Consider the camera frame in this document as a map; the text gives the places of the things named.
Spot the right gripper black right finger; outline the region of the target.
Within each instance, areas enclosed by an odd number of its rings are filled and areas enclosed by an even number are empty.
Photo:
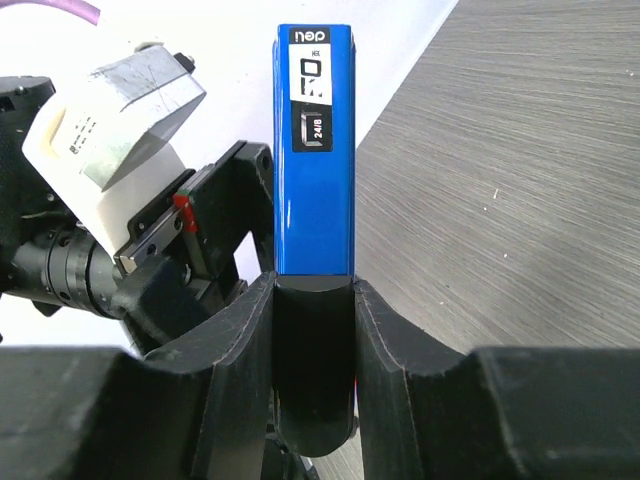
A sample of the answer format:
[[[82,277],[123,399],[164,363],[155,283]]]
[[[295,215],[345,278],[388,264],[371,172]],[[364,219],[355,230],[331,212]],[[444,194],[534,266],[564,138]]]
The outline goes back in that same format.
[[[369,479],[635,479],[639,353],[459,353],[356,288],[357,398]]]

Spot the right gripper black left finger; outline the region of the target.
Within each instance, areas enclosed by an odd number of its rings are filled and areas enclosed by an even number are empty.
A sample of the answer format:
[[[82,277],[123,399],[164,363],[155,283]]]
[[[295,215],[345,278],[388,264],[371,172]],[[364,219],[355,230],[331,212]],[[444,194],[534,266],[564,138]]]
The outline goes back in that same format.
[[[274,277],[137,359],[1,352],[5,479],[256,479],[271,395]]]

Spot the blue stapler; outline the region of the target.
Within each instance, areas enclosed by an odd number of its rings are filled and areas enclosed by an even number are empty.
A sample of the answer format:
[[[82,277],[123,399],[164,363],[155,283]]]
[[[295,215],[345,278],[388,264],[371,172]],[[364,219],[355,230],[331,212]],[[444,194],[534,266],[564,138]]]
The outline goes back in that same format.
[[[274,421],[312,458],[354,417],[355,57],[344,24],[282,24],[273,46]]]

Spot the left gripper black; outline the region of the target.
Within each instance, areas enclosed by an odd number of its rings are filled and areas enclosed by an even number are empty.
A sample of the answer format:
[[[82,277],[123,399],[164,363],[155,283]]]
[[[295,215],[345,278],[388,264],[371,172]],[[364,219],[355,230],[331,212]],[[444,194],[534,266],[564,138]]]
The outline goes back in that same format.
[[[139,350],[180,337],[242,293],[234,252],[247,234],[260,270],[274,268],[269,146],[236,142],[216,163],[186,172],[154,209],[156,219],[124,257],[135,268],[111,300]]]

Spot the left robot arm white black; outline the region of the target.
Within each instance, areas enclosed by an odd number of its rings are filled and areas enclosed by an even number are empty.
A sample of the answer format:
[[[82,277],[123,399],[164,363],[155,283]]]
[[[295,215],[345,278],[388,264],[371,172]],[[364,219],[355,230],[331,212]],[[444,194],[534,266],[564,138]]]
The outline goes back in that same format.
[[[248,287],[234,253],[251,236],[274,266],[271,153],[239,141],[214,164],[186,168],[165,146],[111,190],[124,230],[109,250],[101,220],[82,219],[28,161],[23,145],[55,88],[43,76],[1,81],[1,290],[45,316],[68,307],[118,321],[141,352],[192,330]]]

